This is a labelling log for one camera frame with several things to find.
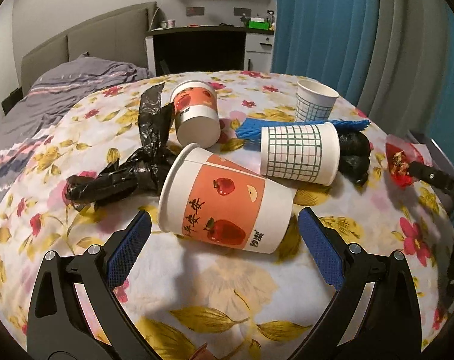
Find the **black plastic bag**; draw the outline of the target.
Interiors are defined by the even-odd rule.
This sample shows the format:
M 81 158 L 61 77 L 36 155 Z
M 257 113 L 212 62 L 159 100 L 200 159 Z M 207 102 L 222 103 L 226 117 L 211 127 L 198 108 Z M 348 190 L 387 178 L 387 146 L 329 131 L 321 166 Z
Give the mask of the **black plastic bag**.
M 77 211 L 93 204 L 96 209 L 118 202 L 138 191 L 159 194 L 176 155 L 167 147 L 174 121 L 174 105 L 161 104 L 164 84 L 141 95 L 138 130 L 141 146 L 124 163 L 110 161 L 96 177 L 67 178 L 65 199 Z
M 339 145 L 339 172 L 355 185 L 362 187 L 369 177 L 369 139 L 361 132 L 342 129 L 339 132 Z

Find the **teal and grey curtain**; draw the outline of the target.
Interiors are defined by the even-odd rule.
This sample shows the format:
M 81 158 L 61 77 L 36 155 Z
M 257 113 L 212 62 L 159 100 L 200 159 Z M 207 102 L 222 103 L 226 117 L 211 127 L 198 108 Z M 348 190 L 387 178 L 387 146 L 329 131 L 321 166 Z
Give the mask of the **teal and grey curtain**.
M 276 0 L 274 72 L 335 89 L 454 164 L 454 0 Z

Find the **grey upholstered headboard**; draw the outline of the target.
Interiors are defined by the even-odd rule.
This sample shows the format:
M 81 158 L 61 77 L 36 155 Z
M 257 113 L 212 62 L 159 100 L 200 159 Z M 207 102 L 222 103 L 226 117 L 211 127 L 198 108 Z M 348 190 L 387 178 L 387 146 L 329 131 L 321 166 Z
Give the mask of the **grey upholstered headboard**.
M 147 66 L 145 38 L 156 2 L 123 7 L 86 20 L 44 41 L 22 58 L 20 83 L 26 94 L 44 73 L 87 54 L 90 57 Z

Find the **large grid paper cup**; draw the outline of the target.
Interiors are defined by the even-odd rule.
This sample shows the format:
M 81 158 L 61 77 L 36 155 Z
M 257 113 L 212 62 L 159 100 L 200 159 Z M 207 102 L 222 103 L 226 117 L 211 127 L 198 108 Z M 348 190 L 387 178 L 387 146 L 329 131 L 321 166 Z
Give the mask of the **large grid paper cup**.
M 338 173 L 339 135 L 331 123 L 263 127 L 260 174 L 329 186 Z

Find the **green box on desk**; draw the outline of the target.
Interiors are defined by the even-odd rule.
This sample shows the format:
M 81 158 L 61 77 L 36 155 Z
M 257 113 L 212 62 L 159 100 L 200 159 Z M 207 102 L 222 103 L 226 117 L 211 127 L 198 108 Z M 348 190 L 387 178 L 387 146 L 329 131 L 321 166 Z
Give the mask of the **green box on desk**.
M 269 22 L 262 17 L 251 17 L 248 22 L 249 29 L 270 30 Z

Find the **dark desk with drawers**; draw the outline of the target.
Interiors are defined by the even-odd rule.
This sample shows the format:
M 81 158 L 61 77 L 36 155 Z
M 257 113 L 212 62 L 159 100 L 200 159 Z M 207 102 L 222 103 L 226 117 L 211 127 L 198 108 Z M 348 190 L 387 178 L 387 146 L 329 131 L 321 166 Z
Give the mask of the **dark desk with drawers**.
M 269 72 L 274 31 L 230 25 L 160 28 L 147 33 L 148 69 L 183 72 Z

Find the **orange apple paper cup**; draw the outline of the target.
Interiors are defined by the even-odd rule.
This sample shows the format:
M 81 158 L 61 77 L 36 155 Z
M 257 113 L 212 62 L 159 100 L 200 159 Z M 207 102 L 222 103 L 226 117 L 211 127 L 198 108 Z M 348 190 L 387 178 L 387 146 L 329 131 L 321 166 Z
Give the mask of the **orange apple paper cup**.
M 192 143 L 164 182 L 158 225 L 194 241 L 271 254 L 285 236 L 292 206 L 286 186 Z

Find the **red white wrapper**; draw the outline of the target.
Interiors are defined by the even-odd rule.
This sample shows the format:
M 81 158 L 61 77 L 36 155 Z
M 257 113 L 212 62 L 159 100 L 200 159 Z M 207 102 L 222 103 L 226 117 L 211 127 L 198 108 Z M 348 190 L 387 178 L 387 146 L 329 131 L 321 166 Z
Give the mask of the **red white wrapper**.
M 418 162 L 426 166 L 433 165 L 426 145 L 404 141 L 391 134 L 387 136 L 385 151 L 390 177 L 401 189 L 412 185 L 416 181 L 408 173 L 410 163 Z

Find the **white wardrobe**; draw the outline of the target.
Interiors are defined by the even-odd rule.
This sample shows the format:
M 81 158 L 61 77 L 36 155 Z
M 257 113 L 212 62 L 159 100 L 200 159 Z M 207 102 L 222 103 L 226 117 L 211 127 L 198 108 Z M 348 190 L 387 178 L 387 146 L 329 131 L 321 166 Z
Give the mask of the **white wardrobe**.
M 13 6 L 15 0 L 0 5 L 0 122 L 4 117 L 2 101 L 19 87 L 13 52 Z

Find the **grey plastic trash bin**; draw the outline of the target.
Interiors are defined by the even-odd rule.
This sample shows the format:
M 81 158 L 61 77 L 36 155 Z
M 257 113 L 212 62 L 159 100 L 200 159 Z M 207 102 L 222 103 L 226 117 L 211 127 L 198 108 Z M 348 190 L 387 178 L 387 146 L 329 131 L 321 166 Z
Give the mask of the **grey plastic trash bin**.
M 420 151 L 425 164 L 440 168 L 443 152 L 432 138 L 412 130 L 407 131 L 406 138 Z

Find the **small grid paper cup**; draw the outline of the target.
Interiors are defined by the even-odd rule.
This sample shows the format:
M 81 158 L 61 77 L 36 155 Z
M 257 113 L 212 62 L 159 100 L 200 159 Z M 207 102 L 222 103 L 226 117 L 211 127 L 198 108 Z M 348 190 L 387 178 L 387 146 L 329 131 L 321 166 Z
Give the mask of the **small grid paper cup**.
M 326 121 L 330 117 L 339 93 L 316 80 L 304 79 L 297 83 L 296 122 Z

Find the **grey striped duvet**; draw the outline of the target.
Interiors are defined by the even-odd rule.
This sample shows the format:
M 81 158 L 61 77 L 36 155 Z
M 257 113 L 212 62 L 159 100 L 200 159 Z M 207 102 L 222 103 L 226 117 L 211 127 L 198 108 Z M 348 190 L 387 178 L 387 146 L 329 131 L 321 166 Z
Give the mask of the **grey striped duvet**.
M 35 148 L 82 98 L 115 85 L 153 77 L 132 63 L 84 56 L 38 78 L 0 123 L 0 202 L 24 170 Z

